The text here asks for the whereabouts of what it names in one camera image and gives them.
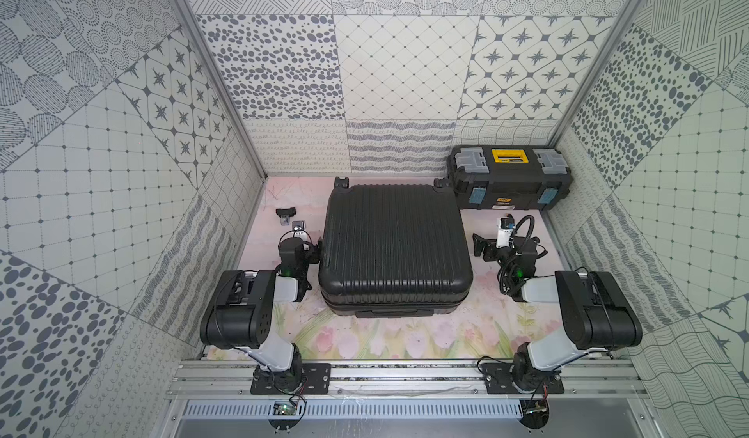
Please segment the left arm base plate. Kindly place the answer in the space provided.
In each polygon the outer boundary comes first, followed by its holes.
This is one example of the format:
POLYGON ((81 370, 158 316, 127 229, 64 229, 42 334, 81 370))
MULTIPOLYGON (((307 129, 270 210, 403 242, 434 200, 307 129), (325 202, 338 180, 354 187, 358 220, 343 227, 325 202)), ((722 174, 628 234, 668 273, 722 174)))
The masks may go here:
POLYGON ((253 373, 251 395, 326 395, 332 376, 330 363, 302 362, 284 372, 257 367, 253 373))

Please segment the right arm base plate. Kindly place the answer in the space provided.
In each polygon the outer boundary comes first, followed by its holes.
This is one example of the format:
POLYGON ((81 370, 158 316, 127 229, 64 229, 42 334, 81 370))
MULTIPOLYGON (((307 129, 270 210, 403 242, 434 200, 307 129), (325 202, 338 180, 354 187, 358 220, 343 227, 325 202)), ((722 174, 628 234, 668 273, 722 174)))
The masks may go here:
POLYGON ((488 394, 550 394, 565 392, 557 372, 515 367, 505 362, 481 362, 477 369, 488 394))

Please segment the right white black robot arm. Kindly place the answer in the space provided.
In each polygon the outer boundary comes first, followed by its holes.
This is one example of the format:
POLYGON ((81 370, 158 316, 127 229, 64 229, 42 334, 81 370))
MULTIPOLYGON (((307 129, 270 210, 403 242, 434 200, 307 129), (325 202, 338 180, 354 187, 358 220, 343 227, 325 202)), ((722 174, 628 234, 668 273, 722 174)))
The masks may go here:
POLYGON ((510 373, 529 391, 562 367, 592 353, 611 353, 641 344, 644 329, 616 278, 605 271, 557 270, 538 276, 536 263, 547 250, 536 236, 472 235, 474 255, 497 262, 499 289, 516 303, 557 305, 562 326, 541 340, 518 346, 510 373))

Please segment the black toolbox yellow label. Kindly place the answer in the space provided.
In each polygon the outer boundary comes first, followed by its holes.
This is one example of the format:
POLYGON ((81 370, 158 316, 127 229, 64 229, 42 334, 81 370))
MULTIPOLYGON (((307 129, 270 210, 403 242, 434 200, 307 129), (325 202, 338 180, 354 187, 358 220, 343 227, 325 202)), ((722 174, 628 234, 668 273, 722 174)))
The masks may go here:
POLYGON ((544 211, 569 195, 573 174, 556 149, 457 145, 447 180, 461 209, 544 211))

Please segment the small black metal clip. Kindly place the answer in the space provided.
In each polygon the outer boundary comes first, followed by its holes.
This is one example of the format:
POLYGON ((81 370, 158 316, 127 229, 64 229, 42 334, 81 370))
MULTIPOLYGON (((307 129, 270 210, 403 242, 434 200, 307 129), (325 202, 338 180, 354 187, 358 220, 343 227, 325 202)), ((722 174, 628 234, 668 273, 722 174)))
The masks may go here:
POLYGON ((296 215, 296 207, 277 208, 275 214, 279 218, 282 227, 290 227, 292 218, 296 215))

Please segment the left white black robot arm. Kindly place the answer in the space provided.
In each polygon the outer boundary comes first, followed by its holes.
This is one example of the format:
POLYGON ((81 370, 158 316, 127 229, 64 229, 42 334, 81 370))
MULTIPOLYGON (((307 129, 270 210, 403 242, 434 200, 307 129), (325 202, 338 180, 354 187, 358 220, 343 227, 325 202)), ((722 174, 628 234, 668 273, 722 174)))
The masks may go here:
POLYGON ((274 270, 226 270, 220 276, 198 327, 206 346, 238 350, 257 362, 257 372, 282 392, 304 384, 298 347, 272 330, 277 303, 300 303, 312 290, 307 275, 320 250, 309 233, 295 227, 277 246, 274 270))

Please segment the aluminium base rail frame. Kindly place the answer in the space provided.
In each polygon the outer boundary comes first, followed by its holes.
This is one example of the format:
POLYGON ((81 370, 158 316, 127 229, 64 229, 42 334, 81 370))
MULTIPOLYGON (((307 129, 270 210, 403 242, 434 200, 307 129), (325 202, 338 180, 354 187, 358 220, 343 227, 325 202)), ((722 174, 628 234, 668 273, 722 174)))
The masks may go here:
MULTIPOLYGON (((332 361, 307 366, 300 392, 310 399, 468 398, 645 399, 645 385, 628 360, 579 360, 547 387, 518 390, 509 367, 492 360, 332 361)), ((167 390, 170 399, 239 399, 283 395, 250 361, 185 361, 167 390)))

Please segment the black ribbed hard-shell suitcase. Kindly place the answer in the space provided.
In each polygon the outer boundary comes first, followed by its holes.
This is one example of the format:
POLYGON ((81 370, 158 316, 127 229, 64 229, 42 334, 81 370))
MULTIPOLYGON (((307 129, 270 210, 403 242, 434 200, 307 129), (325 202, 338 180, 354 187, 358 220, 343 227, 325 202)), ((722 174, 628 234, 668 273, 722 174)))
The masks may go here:
POLYGON ((318 281, 339 316, 447 314, 467 298, 473 269, 456 196, 433 184, 335 180, 318 281))

